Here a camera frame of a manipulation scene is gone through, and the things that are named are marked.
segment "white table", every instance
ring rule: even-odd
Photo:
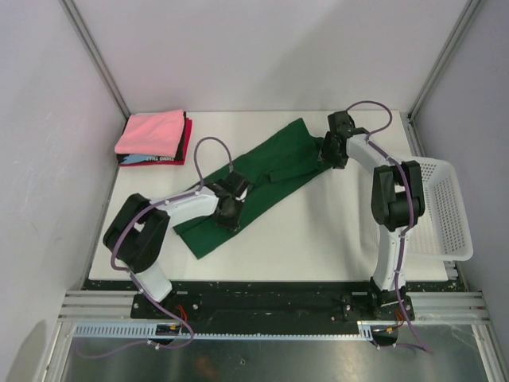
[[[233,157],[246,153],[288,123],[302,117],[315,136],[328,130],[327,111],[188,113],[193,132],[184,166],[121,168],[111,196],[103,230],[132,193],[166,197],[196,183],[192,163],[196,142],[207,135],[225,141]],[[356,126],[374,130],[387,121],[384,111],[353,111]],[[392,154],[410,154],[399,113],[375,140]],[[206,142],[198,155],[204,174],[227,162],[223,148]],[[235,281],[360,281],[375,269],[377,226],[371,217],[371,177],[356,162],[345,170],[328,170],[260,216],[236,237],[203,259],[196,259],[173,230],[168,230],[159,262],[172,280]],[[90,280],[124,280],[124,272],[110,267],[111,253],[97,246]],[[409,258],[409,281],[447,279],[440,260]]]

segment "folded green cloth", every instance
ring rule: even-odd
[[[182,237],[192,253],[201,259],[238,235],[270,207],[329,169],[331,166],[320,160],[322,142],[323,138],[309,135],[302,119],[292,122],[233,161],[235,171],[251,183],[237,231],[230,232],[221,228],[207,216],[179,224],[174,228],[175,232]],[[225,166],[206,179],[217,181],[227,175],[228,166]],[[292,216],[288,216],[288,223],[292,224]]]

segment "white wall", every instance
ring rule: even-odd
[[[123,117],[57,0],[0,2],[0,380],[36,373],[115,171]]]
[[[466,0],[76,0],[132,112],[408,111]]]
[[[486,2],[418,115],[430,156],[451,161],[460,178],[474,256],[464,264],[483,290],[509,358],[509,2]]]

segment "pink cloth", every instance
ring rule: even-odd
[[[183,110],[132,115],[127,121],[124,134],[115,146],[115,153],[174,157],[183,130]]]

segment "white basket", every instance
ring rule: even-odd
[[[472,237],[454,167],[432,158],[408,156],[398,159],[420,163],[424,188],[425,212],[412,231],[408,255],[445,261],[470,259],[473,254]],[[372,216],[369,225],[372,229],[369,231],[374,235],[369,235],[373,241],[368,241],[378,249],[379,230]]]

